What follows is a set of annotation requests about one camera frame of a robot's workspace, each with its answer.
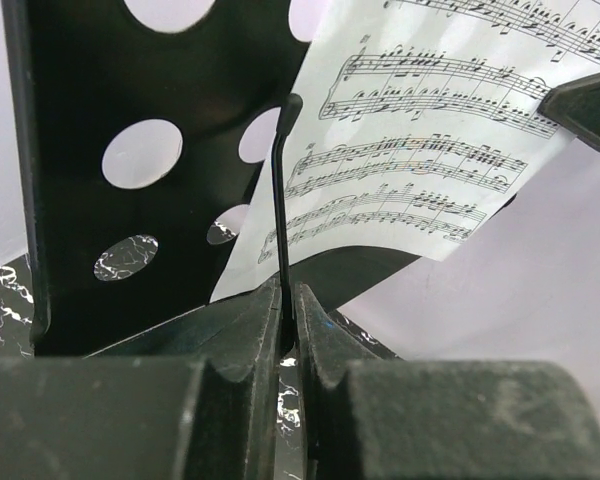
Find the black folding music stand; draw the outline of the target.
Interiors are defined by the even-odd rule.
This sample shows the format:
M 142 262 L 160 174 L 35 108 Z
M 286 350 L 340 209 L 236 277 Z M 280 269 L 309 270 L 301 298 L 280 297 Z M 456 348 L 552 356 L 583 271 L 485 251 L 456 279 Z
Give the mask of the black folding music stand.
M 163 32 L 122 1 L 5 1 L 37 356 L 87 356 L 209 304 L 218 217 L 270 170 L 248 126 L 308 46 L 286 1 L 194 2 Z

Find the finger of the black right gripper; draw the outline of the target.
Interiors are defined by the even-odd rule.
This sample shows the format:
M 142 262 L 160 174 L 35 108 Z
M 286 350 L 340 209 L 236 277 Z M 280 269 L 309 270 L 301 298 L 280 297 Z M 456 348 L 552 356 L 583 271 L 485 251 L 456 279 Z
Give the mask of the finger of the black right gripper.
M 551 89 L 538 112 L 600 153 L 600 73 Z

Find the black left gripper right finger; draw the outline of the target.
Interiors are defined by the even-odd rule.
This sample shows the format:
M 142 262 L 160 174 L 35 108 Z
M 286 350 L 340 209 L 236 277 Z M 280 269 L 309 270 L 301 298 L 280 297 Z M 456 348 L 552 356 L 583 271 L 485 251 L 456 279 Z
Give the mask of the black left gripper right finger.
M 600 479 L 600 426 L 538 361 L 384 359 L 296 288 L 311 479 Z

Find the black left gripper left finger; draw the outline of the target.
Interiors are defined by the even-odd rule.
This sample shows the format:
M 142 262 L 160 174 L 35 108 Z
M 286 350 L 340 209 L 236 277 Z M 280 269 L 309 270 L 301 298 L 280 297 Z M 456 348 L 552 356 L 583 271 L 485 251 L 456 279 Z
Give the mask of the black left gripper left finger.
M 0 358 L 0 479 L 269 479 L 280 287 L 183 355 Z

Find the white sheet music page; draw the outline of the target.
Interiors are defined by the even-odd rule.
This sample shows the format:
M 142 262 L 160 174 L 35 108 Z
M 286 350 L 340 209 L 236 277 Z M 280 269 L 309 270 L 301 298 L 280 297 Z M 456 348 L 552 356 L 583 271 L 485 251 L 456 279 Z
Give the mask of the white sheet music page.
M 289 256 L 441 260 L 572 135 L 539 105 L 600 72 L 600 1 L 334 1 L 294 91 Z

